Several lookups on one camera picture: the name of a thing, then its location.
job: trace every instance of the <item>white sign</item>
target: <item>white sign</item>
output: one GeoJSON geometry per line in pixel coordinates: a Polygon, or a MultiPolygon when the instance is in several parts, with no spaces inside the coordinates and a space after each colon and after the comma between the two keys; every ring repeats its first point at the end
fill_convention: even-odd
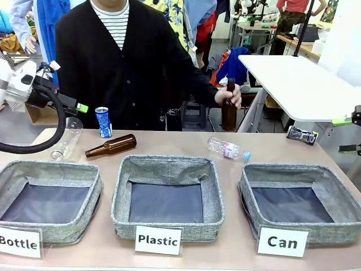
{"type": "Polygon", "coordinates": [[[262,228],[258,253],[303,257],[308,231],[262,228]]]}
{"type": "Polygon", "coordinates": [[[33,231],[0,228],[0,252],[41,258],[40,234],[33,231]]]}
{"type": "Polygon", "coordinates": [[[137,226],[135,250],[179,255],[182,230],[137,226]]]}

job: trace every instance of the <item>green part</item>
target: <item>green part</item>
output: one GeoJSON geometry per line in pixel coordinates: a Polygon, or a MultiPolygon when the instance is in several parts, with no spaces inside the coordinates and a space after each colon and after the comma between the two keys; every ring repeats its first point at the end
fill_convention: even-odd
{"type": "Polygon", "coordinates": [[[79,103],[77,109],[82,113],[86,113],[88,112],[89,106],[85,106],[84,104],[79,103]]]}
{"type": "Polygon", "coordinates": [[[332,125],[333,126],[344,126],[344,125],[350,125],[352,124],[351,120],[346,120],[346,119],[334,119],[332,120],[332,125]]]}
{"type": "Polygon", "coordinates": [[[340,150],[338,150],[338,153],[339,154],[356,154],[357,151],[340,151],[340,150]]]}

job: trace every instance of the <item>clear plastic bottle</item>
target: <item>clear plastic bottle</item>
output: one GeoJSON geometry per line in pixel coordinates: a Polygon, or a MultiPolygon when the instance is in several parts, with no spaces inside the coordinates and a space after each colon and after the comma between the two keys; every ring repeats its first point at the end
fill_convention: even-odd
{"type": "Polygon", "coordinates": [[[234,160],[243,160],[248,162],[250,159],[250,152],[243,151],[240,146],[230,142],[222,141],[216,137],[208,139],[208,150],[222,154],[234,160]]]}
{"type": "Polygon", "coordinates": [[[65,131],[60,141],[52,147],[50,157],[53,161],[68,159],[78,142],[83,123],[76,117],[68,117],[65,131]]]}

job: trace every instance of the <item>red shirt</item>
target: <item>red shirt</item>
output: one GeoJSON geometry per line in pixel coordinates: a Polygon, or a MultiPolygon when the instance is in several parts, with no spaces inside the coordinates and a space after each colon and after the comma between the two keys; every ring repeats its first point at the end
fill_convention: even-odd
{"type": "Polygon", "coordinates": [[[309,5],[309,0],[278,0],[276,7],[284,7],[287,2],[287,11],[304,13],[309,5]]]}

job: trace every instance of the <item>clear plastic cup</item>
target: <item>clear plastic cup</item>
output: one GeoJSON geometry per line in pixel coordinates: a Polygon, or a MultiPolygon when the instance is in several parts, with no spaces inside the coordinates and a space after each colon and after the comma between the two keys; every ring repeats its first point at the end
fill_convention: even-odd
{"type": "Polygon", "coordinates": [[[51,148],[51,159],[53,161],[68,159],[78,142],[82,130],[83,123],[79,119],[76,117],[68,117],[63,136],[60,141],[51,148]]]}

